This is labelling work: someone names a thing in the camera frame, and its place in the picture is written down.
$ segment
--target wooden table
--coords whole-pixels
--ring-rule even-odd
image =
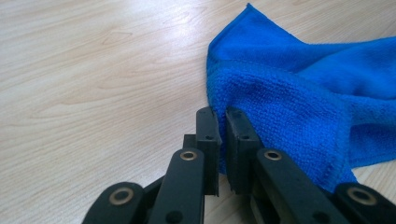
[[[164,174],[207,105],[210,41],[246,6],[229,0],[0,3],[0,223],[80,223],[121,181]],[[396,35],[396,3],[251,1],[304,42]],[[396,202],[396,162],[355,170]],[[223,176],[206,223],[251,223]]]

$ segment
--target blue cloth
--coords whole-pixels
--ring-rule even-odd
[[[207,96],[222,137],[227,106],[244,110],[266,147],[329,191],[396,158],[396,37],[306,44],[247,5],[209,46]]]

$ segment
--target fabric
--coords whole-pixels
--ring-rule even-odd
[[[396,158],[396,37],[306,44],[247,5],[209,46],[207,97],[221,136],[227,106],[242,109],[266,147],[329,191]]]

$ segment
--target blue towel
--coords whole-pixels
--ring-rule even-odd
[[[396,158],[396,37],[306,44],[247,5],[209,46],[207,96],[221,136],[227,106],[244,110],[266,147],[328,191]]]

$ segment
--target wood grain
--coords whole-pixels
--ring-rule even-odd
[[[247,1],[0,3],[0,223],[80,223],[121,181],[163,175],[206,106],[210,41]],[[396,35],[396,4],[251,1],[304,42]],[[396,163],[355,171],[396,203]],[[206,223],[251,223],[225,177]]]

